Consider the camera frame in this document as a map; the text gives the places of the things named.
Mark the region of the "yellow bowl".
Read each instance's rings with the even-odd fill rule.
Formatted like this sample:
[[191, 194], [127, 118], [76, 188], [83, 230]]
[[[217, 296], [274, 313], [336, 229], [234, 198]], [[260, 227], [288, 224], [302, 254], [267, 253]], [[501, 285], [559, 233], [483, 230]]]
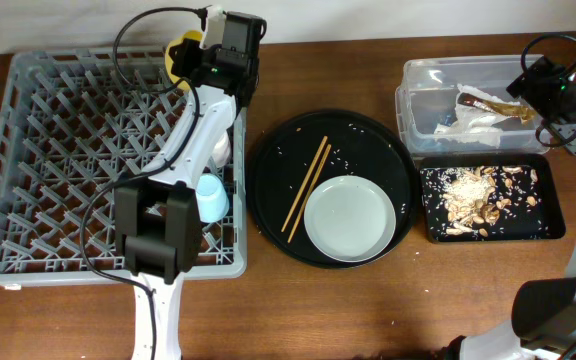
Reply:
[[204, 53], [201, 47], [202, 40], [202, 32], [190, 30], [172, 40], [164, 51], [167, 76], [172, 84], [183, 92], [190, 91], [190, 85], [185, 78], [191, 79], [193, 73], [202, 65]]

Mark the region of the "brown coffee stick wrapper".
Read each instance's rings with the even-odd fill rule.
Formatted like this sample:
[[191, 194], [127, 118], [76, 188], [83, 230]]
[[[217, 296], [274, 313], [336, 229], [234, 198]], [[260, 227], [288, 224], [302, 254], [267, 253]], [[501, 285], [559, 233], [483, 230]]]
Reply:
[[469, 93], [461, 93], [456, 102], [459, 105], [477, 108], [486, 112], [519, 118], [523, 123], [534, 120], [538, 113], [524, 105], [512, 105], [485, 100]]

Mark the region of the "pink cup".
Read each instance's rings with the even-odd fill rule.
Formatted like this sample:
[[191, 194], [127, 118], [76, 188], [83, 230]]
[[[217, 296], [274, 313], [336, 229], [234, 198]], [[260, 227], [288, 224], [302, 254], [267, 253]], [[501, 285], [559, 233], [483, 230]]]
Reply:
[[222, 168], [229, 163], [231, 155], [230, 137], [224, 132], [212, 150], [211, 159], [217, 168]]

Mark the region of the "food scraps nutshells and rice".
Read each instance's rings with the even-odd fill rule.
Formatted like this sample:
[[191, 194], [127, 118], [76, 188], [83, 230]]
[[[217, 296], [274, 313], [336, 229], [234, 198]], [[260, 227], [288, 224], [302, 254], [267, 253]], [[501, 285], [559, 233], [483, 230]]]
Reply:
[[527, 165], [425, 168], [422, 203], [436, 242], [550, 235], [537, 171]]

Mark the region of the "light blue cup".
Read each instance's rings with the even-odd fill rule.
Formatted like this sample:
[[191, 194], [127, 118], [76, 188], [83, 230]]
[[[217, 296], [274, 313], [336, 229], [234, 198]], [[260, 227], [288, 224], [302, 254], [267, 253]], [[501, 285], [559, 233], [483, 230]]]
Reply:
[[223, 219], [229, 211], [229, 199], [225, 187], [214, 174], [202, 174], [195, 189], [200, 220], [214, 223]]

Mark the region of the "wooden chopstick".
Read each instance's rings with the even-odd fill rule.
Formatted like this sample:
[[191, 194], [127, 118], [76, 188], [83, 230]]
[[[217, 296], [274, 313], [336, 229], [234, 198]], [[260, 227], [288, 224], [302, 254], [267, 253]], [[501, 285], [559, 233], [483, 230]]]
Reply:
[[301, 198], [301, 196], [302, 196], [302, 194], [303, 194], [303, 192], [304, 192], [304, 189], [305, 189], [305, 187], [306, 187], [306, 184], [308, 183], [308, 180], [309, 180], [309, 178], [310, 178], [310, 176], [311, 176], [311, 174], [312, 174], [312, 172], [313, 172], [313, 170], [314, 170], [314, 167], [315, 167], [315, 165], [317, 164], [317, 161], [318, 161], [321, 153], [322, 153], [323, 150], [324, 150], [324, 146], [326, 145], [327, 140], [328, 140], [328, 136], [326, 136], [326, 135], [323, 136], [323, 138], [322, 138], [322, 140], [321, 140], [321, 142], [320, 142], [320, 144], [319, 144], [319, 147], [318, 147], [318, 149], [317, 149], [317, 151], [316, 151], [316, 153], [315, 153], [315, 155], [314, 155], [314, 157], [313, 157], [313, 159], [312, 159], [312, 161], [311, 161], [311, 163], [310, 163], [310, 165], [309, 165], [309, 168], [308, 168], [308, 170], [307, 170], [307, 172], [306, 172], [306, 175], [304, 176], [304, 178], [303, 178], [303, 180], [302, 180], [302, 183], [301, 183], [301, 185], [300, 185], [300, 187], [299, 187], [299, 190], [298, 190], [296, 196], [294, 197], [294, 200], [293, 200], [292, 205], [291, 205], [291, 207], [290, 207], [290, 209], [289, 209], [289, 212], [288, 212], [288, 214], [287, 214], [287, 216], [286, 216], [286, 218], [285, 218], [285, 220], [284, 220], [284, 223], [283, 223], [282, 228], [281, 228], [281, 232], [282, 232], [282, 233], [285, 231], [285, 229], [286, 229], [286, 227], [287, 227], [287, 225], [288, 225], [288, 223], [289, 223], [289, 220], [291, 219], [291, 217], [292, 217], [292, 215], [293, 215], [293, 213], [294, 213], [294, 211], [295, 211], [295, 208], [296, 208], [296, 206], [297, 206], [297, 203], [298, 203], [299, 199]]
[[304, 216], [306, 204], [307, 204], [312, 192], [314, 191], [315, 185], [317, 184], [317, 182], [321, 176], [321, 173], [322, 173], [323, 168], [326, 164], [326, 161], [327, 161], [327, 158], [331, 152], [331, 149], [332, 149], [332, 145], [327, 142], [326, 145], [324, 146], [323, 152], [321, 153], [321, 155], [317, 161], [317, 164], [314, 167], [314, 170], [313, 170], [313, 172], [312, 172], [312, 174], [308, 180], [308, 183], [306, 184], [304, 192], [297, 203], [297, 206], [299, 206], [299, 211], [297, 212], [297, 215], [295, 216], [294, 223], [292, 224], [292, 228], [289, 232], [288, 239], [287, 239], [288, 244], [291, 244], [293, 242], [293, 238], [295, 236], [295, 233], [297, 232], [297, 229], [298, 229], [299, 225], [301, 224], [301, 220]]

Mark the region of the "grey plate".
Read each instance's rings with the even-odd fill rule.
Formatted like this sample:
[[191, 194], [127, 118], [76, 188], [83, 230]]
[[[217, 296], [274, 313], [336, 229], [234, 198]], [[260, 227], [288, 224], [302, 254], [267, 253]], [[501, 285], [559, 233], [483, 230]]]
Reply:
[[313, 190], [303, 213], [312, 244], [325, 256], [353, 264], [375, 258], [395, 235], [395, 208], [374, 182], [345, 175]]

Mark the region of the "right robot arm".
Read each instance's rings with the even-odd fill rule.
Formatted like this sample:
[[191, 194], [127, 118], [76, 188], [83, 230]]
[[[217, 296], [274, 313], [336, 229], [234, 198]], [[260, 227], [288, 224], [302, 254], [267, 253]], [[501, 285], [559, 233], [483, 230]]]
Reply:
[[[523, 65], [508, 93], [541, 116], [538, 129], [554, 146], [576, 147], [576, 59], [569, 66], [545, 57]], [[561, 278], [524, 283], [510, 320], [476, 336], [459, 336], [440, 359], [576, 359], [576, 244]]]

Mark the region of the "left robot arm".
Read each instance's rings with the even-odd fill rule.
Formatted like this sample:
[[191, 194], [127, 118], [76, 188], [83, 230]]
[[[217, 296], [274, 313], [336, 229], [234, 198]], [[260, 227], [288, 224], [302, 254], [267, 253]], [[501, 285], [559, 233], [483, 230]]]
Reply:
[[235, 217], [245, 232], [246, 104], [253, 72], [217, 60], [219, 43], [191, 32], [168, 47], [169, 72], [188, 81], [188, 103], [144, 170], [114, 188], [115, 243], [135, 288], [136, 359], [179, 359], [180, 296], [203, 227]]

